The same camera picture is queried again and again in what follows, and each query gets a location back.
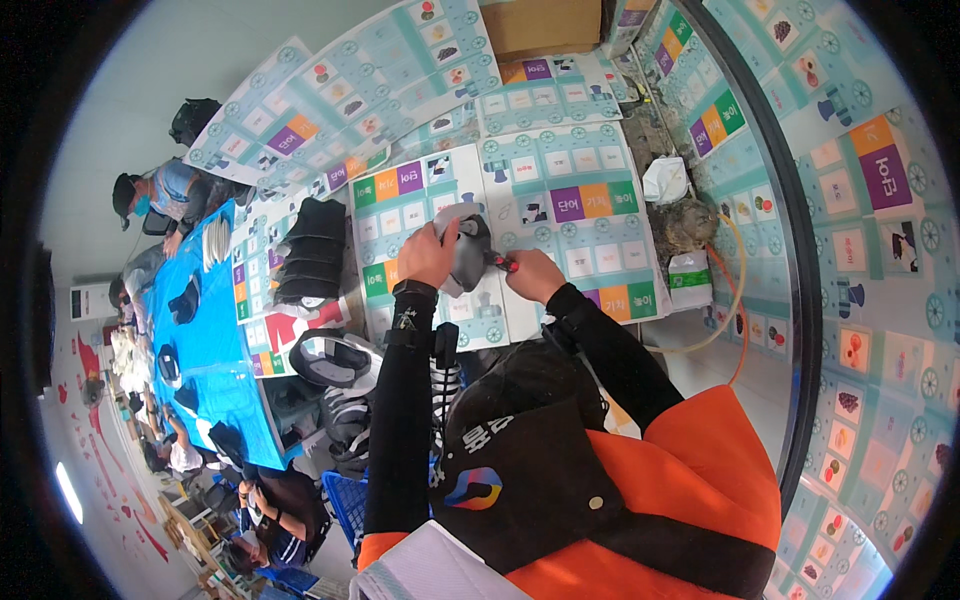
white shirt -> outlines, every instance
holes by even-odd
[[[183,446],[174,442],[174,446],[170,449],[170,467],[174,470],[184,472],[194,468],[200,468],[203,465],[204,457],[200,455],[197,448],[191,445],[189,449],[184,450]]]

purple label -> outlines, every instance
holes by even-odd
[[[593,300],[597,308],[600,308],[600,290],[586,290],[586,292],[583,292],[583,295]]]
[[[553,216],[557,223],[579,221],[586,218],[584,216],[584,203],[580,199],[579,187],[550,190],[550,200],[553,202]]]
[[[283,264],[283,256],[280,256],[279,254],[274,252],[273,249],[268,248],[267,249],[267,265],[269,265],[271,269],[275,269],[276,267],[279,267],[282,264]]]
[[[550,65],[544,59],[525,60],[523,62],[523,72],[527,75],[527,81],[534,79],[552,79],[550,75]]]
[[[330,189],[335,190],[347,182],[347,166],[341,162],[326,172],[326,180],[330,183]]]
[[[299,148],[300,144],[305,141],[305,139],[294,133],[289,127],[284,127],[267,142],[267,145],[282,155],[289,156],[290,153]]]
[[[396,168],[396,187],[401,195],[423,189],[423,173],[420,171],[419,161]]]
[[[874,210],[913,202],[897,146],[891,144],[861,156],[860,168],[863,169],[863,178],[867,180],[870,204]]]
[[[713,142],[707,135],[707,128],[704,127],[703,119],[697,119],[697,122],[693,124],[693,127],[690,128],[690,136],[693,137],[693,144],[697,147],[698,155],[706,156],[709,151],[713,150]]]
[[[663,75],[668,75],[673,69],[673,59],[670,58],[670,54],[666,51],[666,48],[663,47],[663,44],[661,44],[657,52],[654,53],[654,59],[657,61],[657,64],[660,65],[660,70],[663,71]]]
[[[635,27],[643,22],[643,19],[647,16],[647,11],[629,11],[624,10],[620,14],[620,22],[617,23],[620,27]]]

cardboard box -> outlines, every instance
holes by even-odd
[[[600,41],[600,0],[481,0],[497,62],[589,52]]]
[[[656,0],[604,0],[600,49],[605,57],[612,60],[627,52],[655,4]]]

orange hose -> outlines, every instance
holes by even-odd
[[[730,285],[732,291],[736,291],[736,286],[733,285],[733,277],[730,276],[730,273],[727,272],[727,267],[724,266],[723,261],[720,260],[720,257],[717,256],[717,253],[714,251],[713,246],[707,244],[707,252],[710,255],[710,258],[713,259],[713,262],[717,263],[717,266],[720,267],[720,272],[723,273],[723,277],[727,280],[727,284]],[[739,311],[740,316],[743,317],[743,349],[740,350],[740,362],[736,365],[736,371],[733,372],[733,377],[730,378],[730,382],[727,385],[733,385],[733,382],[736,381],[736,378],[740,376],[740,370],[743,369],[743,362],[747,358],[747,336],[750,335],[750,322],[747,319],[747,311],[743,309],[743,300],[736,304],[735,309]]]

logo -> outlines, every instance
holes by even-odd
[[[465,500],[464,498],[467,496],[467,485],[471,483],[490,486],[490,493],[485,496],[478,495]],[[496,471],[492,468],[480,467],[464,470],[457,476],[457,487],[444,498],[444,504],[458,509],[483,511],[493,506],[502,489],[503,482],[500,481],[500,476],[497,475]]]

